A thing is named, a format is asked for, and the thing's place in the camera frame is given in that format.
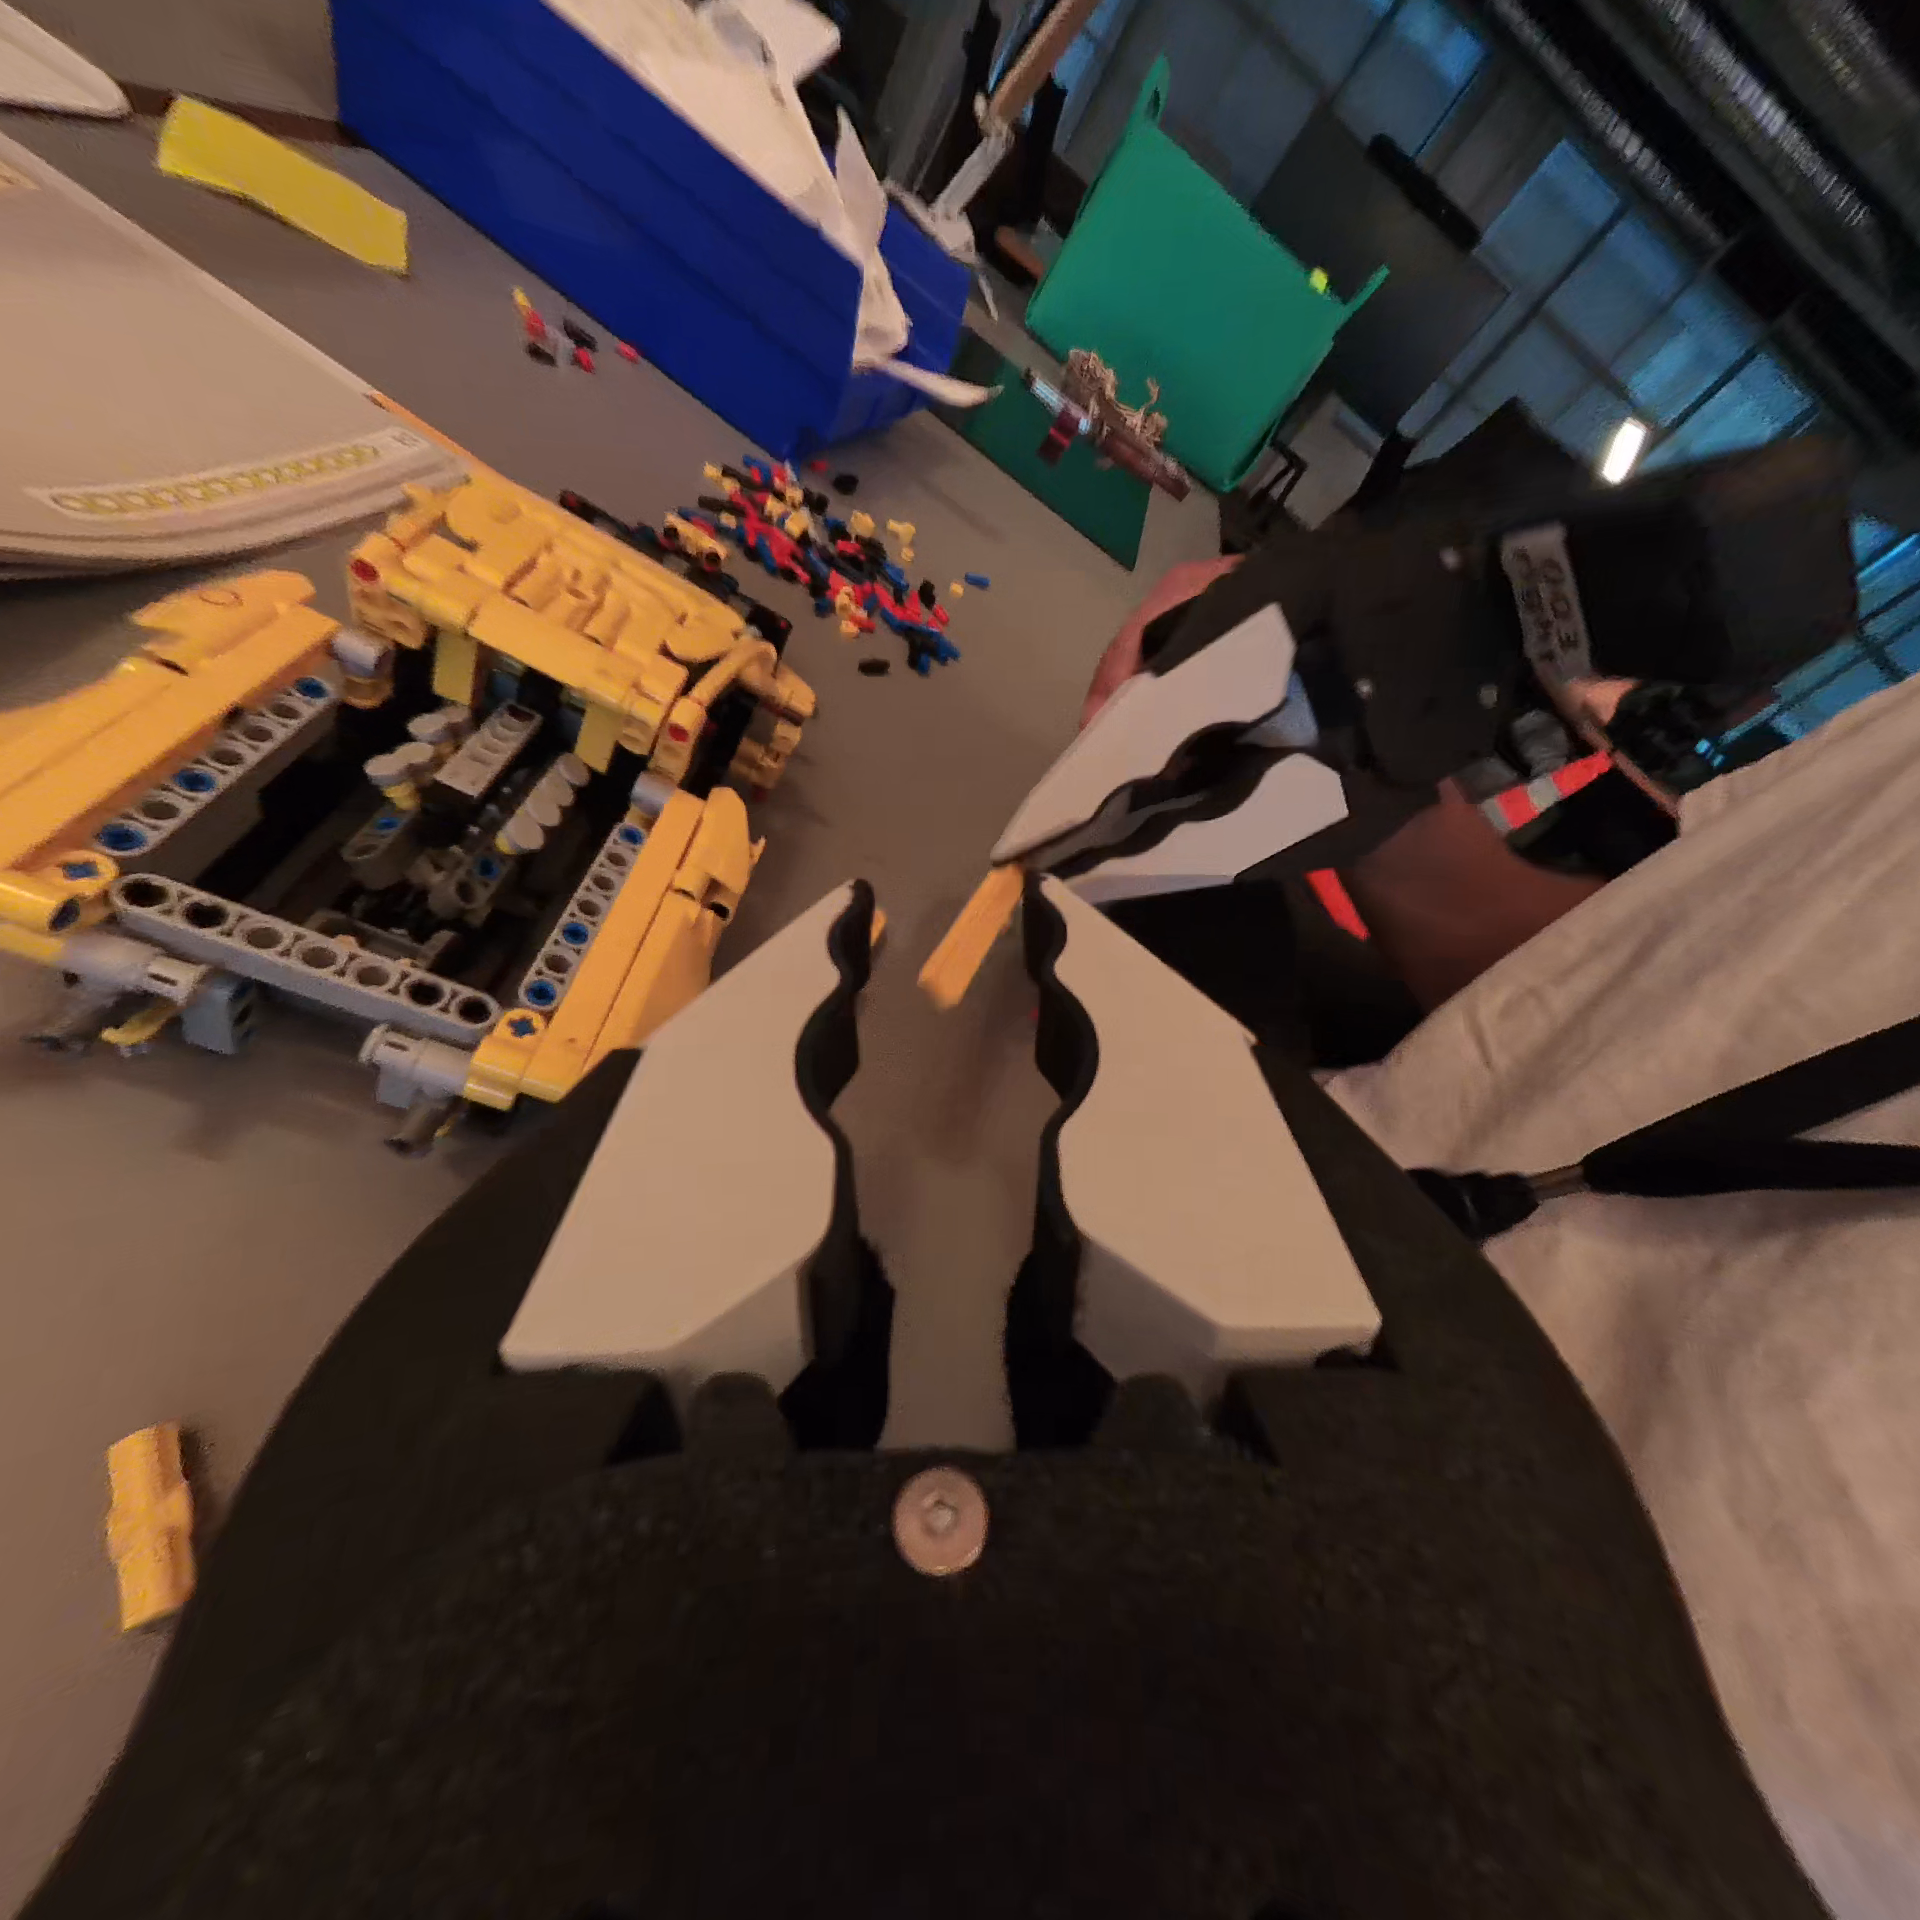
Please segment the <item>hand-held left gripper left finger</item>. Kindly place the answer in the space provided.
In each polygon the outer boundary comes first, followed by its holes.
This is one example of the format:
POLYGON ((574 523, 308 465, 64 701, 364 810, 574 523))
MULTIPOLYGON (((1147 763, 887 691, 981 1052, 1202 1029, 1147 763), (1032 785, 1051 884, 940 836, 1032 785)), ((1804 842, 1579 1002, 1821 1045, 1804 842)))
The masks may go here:
POLYGON ((745 1382, 796 1449, 880 1444, 896 1294, 836 1117, 874 919, 834 886, 637 1050, 499 1343, 523 1411, 672 1449, 745 1382))

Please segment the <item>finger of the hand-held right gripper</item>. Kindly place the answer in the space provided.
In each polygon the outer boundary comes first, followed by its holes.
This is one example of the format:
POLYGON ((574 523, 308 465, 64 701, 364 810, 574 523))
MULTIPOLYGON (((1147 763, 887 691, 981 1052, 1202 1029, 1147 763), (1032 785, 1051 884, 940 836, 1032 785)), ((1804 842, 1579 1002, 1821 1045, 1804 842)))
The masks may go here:
POLYGON ((991 863, 1051 872, 1142 817, 1248 778, 1259 755, 1311 756, 1255 739, 1285 712, 1292 665, 1292 631, 1270 604, 1180 665, 1135 676, 1027 795, 991 863))
POLYGON ((1248 778, 1137 818, 1105 845, 1051 863, 1089 904, 1202 895, 1348 818, 1342 776, 1306 753, 1255 756, 1248 778))

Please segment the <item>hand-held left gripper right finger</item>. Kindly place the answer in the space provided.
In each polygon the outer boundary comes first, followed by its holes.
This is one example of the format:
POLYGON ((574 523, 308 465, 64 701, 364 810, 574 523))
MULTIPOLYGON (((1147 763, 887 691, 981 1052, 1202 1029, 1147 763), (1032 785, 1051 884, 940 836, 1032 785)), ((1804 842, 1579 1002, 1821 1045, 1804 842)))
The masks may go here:
POLYGON ((1056 1109, 1003 1336, 1019 1449, 1089 1444, 1133 1380, 1213 1415, 1371 1357, 1381 1306, 1257 1034, 1063 881, 1027 882, 1020 943, 1056 1109))

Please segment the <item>long yellow brick beam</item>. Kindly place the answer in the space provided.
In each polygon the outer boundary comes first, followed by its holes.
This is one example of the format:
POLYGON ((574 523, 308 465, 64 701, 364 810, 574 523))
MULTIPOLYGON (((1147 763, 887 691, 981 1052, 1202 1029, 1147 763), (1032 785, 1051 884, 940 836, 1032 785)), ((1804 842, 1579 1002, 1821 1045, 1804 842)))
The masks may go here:
POLYGON ((919 990, 935 1011, 951 1013, 965 1001, 1020 911, 1024 890, 1027 874, 1019 863, 987 872, 919 975, 919 990))

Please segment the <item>long yellow brick beam assembly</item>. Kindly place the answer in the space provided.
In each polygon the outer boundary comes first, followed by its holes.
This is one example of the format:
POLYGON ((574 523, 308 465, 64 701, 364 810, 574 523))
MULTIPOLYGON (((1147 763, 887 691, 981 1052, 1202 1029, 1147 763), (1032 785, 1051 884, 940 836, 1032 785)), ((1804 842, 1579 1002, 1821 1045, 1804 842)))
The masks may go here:
POLYGON ((194 1494, 177 1420, 109 1446, 106 1546, 125 1637, 179 1616, 197 1591, 194 1494))

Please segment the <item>yellow black brick car model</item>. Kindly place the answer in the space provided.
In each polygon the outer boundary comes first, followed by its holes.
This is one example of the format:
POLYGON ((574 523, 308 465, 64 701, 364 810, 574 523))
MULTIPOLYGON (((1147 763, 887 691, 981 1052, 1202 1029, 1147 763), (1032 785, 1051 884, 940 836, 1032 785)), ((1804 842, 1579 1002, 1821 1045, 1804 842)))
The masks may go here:
POLYGON ((4 966, 48 1052, 333 1021, 419 1155, 708 988, 817 698, 705 523, 476 473, 410 489, 344 587, 344 619, 292 571, 181 589, 4 712, 4 966))

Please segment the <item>grey desk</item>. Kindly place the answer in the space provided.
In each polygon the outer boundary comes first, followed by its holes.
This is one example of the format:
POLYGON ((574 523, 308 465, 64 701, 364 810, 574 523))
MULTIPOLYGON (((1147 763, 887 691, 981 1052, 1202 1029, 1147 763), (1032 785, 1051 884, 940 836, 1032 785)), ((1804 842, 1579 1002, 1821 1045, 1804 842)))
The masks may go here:
MULTIPOLYGON (((325 162, 408 213, 412 270, 350 262, 249 205, 157 170, 157 119, 4 113, 4 133, 224 280, 333 360, 540 495, 620 518, 684 504, 749 436, 661 377, 609 358, 542 370, 520 348, 527 273, 378 157, 325 162)), ((917 990, 929 950, 1069 741, 1102 651, 1177 565, 1211 560, 1211 498, 1148 509, 1137 571, 1111 563, 946 425, 911 419, 841 452, 877 518, 915 523, 962 651, 929 678, 868 678, 858 647, 790 592, 820 712, 759 808, 766 852, 719 955, 740 964, 833 884, 887 916, 862 1067, 838 1117, 862 1222, 896 1288, 893 1446, 1004 1451, 1003 1297, 1027 1251, 1047 1114, 1017 944, 955 1015, 917 990)), ((129 1737, 165 1637, 119 1633, 104 1549, 111 1442, 177 1420, 216 1523, 284 1403, 389 1266, 515 1141, 465 1126, 424 1159, 386 1121, 344 1033, 271 1013, 243 1058, 168 1038, 120 1058, 27 1043, 53 993, 4 963, 4 1205, 27 1277, 4 1283, 3 1903, 15 1917, 129 1737)))

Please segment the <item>person's right hand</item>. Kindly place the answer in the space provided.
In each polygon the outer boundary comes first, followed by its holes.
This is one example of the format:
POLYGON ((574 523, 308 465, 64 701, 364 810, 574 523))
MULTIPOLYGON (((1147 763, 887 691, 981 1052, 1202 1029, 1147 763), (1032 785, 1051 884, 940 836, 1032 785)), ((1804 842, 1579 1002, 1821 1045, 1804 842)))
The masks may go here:
POLYGON ((1218 580, 1230 577, 1241 563, 1242 554, 1225 554, 1186 560, 1165 573, 1100 654, 1079 712, 1076 729, 1080 733, 1089 731, 1117 693, 1141 675, 1142 645, 1148 627, 1168 615, 1179 615, 1185 606, 1207 595, 1218 580))

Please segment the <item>dark green tray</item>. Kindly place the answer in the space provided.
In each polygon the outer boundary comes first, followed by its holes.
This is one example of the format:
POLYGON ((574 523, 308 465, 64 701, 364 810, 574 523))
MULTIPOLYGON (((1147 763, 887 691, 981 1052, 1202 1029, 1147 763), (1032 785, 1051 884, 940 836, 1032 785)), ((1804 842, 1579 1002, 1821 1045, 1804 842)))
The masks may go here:
POLYGON ((1102 463, 1087 438, 1074 438, 1059 459, 1044 456, 1051 409, 1028 388, 1020 365, 972 329, 960 335, 953 375, 999 394, 981 406, 944 411, 946 425, 1108 560, 1135 571, 1152 500, 1148 485, 1102 463))

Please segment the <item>black panel lit display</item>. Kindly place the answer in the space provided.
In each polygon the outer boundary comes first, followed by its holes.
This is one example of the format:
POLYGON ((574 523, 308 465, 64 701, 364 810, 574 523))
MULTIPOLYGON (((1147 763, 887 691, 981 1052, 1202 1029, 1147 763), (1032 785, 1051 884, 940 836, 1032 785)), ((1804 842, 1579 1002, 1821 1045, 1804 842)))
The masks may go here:
POLYGON ((1325 399, 1374 435, 1402 427, 1506 301, 1480 226, 1384 134, 1360 139, 1317 106, 1252 216, 1348 308, 1300 409, 1325 399))

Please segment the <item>pile of small brick pins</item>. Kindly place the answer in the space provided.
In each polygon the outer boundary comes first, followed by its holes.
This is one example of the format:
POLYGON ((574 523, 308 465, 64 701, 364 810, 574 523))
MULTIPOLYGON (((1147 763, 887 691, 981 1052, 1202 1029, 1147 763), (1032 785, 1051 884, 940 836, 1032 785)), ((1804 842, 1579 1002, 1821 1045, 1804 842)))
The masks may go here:
POLYGON ((917 579, 917 528, 853 509, 853 475, 745 455, 708 463, 702 481, 706 490, 655 528, 662 551, 719 583, 739 567, 785 583, 846 639, 895 636, 919 676, 962 659, 951 604, 988 589, 988 579, 966 574, 949 587, 917 579), (827 477, 827 490, 813 485, 827 477))

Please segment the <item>small cluster of brick pins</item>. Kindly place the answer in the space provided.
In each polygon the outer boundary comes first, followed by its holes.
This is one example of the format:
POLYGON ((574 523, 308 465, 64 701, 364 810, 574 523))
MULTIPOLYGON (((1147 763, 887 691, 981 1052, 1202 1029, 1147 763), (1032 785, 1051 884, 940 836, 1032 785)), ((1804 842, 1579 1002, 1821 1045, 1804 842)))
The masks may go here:
POLYGON ((587 322, 563 312, 546 312, 535 297, 520 289, 510 289, 519 350, 530 363, 545 368, 574 368, 594 375, 602 363, 637 368, 643 354, 628 343, 602 337, 587 322))

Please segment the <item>blue storage bin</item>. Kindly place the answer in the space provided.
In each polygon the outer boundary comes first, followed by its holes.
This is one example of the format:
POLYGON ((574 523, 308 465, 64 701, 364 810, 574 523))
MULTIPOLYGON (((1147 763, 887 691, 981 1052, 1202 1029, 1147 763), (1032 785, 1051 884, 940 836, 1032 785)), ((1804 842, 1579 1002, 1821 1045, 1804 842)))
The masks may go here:
POLYGON ((857 243, 715 147, 556 6, 330 4, 342 127, 751 442, 810 461, 971 390, 971 273, 880 203, 904 346, 858 365, 857 243))

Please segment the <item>open instruction booklet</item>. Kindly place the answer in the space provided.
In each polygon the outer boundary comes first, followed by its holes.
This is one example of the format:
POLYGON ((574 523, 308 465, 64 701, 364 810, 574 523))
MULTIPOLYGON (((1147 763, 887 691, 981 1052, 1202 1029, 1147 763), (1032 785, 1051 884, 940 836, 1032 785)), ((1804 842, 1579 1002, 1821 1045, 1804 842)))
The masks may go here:
POLYGON ((3 574, 222 565, 444 490, 359 377, 3 141, 3 574))

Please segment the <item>yellow paper sheet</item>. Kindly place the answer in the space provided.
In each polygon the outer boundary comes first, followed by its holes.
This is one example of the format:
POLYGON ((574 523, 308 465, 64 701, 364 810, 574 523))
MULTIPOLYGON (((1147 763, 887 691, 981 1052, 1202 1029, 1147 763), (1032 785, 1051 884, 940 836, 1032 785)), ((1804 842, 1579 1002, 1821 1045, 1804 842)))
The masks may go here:
POLYGON ((173 99, 157 136, 157 168, 250 205, 375 273, 412 270, 410 221, 400 209, 224 108, 173 99))

